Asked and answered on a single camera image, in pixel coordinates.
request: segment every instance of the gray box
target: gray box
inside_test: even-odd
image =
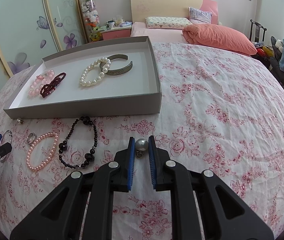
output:
[[[79,78],[83,70],[100,57],[126,54],[128,61],[113,60],[110,69],[126,66],[132,69],[119,76],[108,76],[94,87],[82,87]],[[53,69],[55,75],[67,75],[56,90],[45,98],[28,96],[37,75]],[[86,80],[98,76],[96,66]],[[33,67],[4,107],[10,118],[65,118],[134,114],[158,114],[162,91],[157,63],[149,37],[130,37],[99,41],[64,50],[48,56]]]

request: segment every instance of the silver hoop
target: silver hoop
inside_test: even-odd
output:
[[[27,144],[29,144],[29,145],[31,145],[33,142],[34,142],[34,140],[36,139],[36,134],[34,133],[34,132],[32,132],[32,133],[30,133],[29,135],[28,135],[28,137],[27,137],[27,141],[26,141],[26,143]]]
[[[3,136],[2,136],[2,138],[1,138],[1,140],[0,140],[0,146],[1,146],[2,140],[3,140],[4,136],[6,135],[6,133],[9,133],[9,136],[10,136],[10,144],[11,144],[11,142],[12,142],[12,132],[11,132],[10,130],[8,130],[8,131],[6,131],[6,132],[3,134]],[[0,159],[0,162],[4,162],[4,161],[6,160],[6,157],[7,157],[7,155],[3,156],[3,157]]]

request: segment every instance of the black bead bracelet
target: black bead bracelet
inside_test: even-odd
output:
[[[62,159],[62,153],[64,151],[67,150],[67,140],[70,138],[75,125],[79,122],[79,121],[83,121],[84,125],[91,125],[93,126],[93,131],[94,131],[94,145],[92,146],[92,149],[90,150],[90,153],[86,153],[85,154],[85,161],[84,163],[82,163],[81,165],[71,165],[69,163],[66,163],[63,159]],[[67,137],[65,138],[65,140],[59,144],[59,160],[60,162],[65,166],[65,167],[69,167],[72,169],[77,169],[77,168],[85,168],[86,166],[88,166],[90,164],[90,162],[94,161],[94,154],[95,154],[95,147],[97,147],[98,145],[98,131],[97,131],[97,127],[93,124],[93,122],[90,120],[90,117],[86,116],[86,117],[80,117],[80,119],[76,119],[75,122],[72,124],[71,130],[69,132],[69,134],[67,135]]]

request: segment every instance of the pillow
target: pillow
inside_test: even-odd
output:
[[[185,26],[192,24],[186,18],[175,17],[148,17],[146,27],[148,29],[178,29],[182,30]]]
[[[193,24],[211,23],[213,13],[204,12],[192,7],[189,7],[189,19]]]
[[[256,48],[249,39],[237,30],[215,24],[192,24],[183,32],[190,33],[194,39],[205,46],[255,55]]]

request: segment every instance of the headboard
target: headboard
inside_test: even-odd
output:
[[[212,0],[131,0],[133,22],[145,22],[149,16],[189,18],[188,7],[212,12],[212,23],[218,23],[217,2]]]

